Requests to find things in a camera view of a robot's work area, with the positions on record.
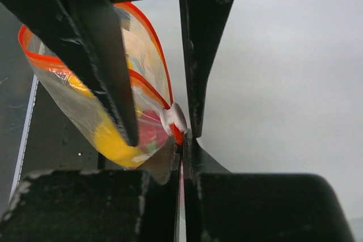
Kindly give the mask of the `yellow banana toy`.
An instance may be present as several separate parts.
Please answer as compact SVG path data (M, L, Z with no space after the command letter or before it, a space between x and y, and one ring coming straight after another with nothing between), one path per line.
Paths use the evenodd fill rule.
M153 110L151 100L155 92L149 82L135 71L131 72L130 79L135 114L137 109ZM71 73L67 81L79 99L68 118L99 153L125 168L136 168L151 157L153 153L138 156L138 145L126 144L96 97L77 76Z

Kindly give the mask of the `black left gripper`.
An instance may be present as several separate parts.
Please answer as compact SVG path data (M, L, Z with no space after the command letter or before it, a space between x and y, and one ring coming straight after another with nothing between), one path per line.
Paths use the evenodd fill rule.
M111 0L112 3L141 0ZM188 110L202 135L206 88L234 0L179 0ZM109 0L1 0L88 87L123 139L138 144L119 17Z

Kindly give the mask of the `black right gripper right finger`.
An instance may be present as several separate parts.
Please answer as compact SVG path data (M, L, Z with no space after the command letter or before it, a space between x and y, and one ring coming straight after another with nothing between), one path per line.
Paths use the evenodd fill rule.
M353 241L322 176L232 173L190 134L182 154L188 241Z

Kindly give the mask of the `red dragon fruit toy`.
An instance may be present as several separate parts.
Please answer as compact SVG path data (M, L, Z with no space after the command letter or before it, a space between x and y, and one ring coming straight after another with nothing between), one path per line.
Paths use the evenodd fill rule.
M150 155L164 146L169 135L165 132L157 112L137 109L136 117L139 133L138 156Z

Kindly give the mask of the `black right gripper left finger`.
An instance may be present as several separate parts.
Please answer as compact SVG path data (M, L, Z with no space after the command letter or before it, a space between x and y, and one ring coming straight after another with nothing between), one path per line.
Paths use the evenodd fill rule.
M182 148L131 171L37 171L1 219L2 241L177 241Z

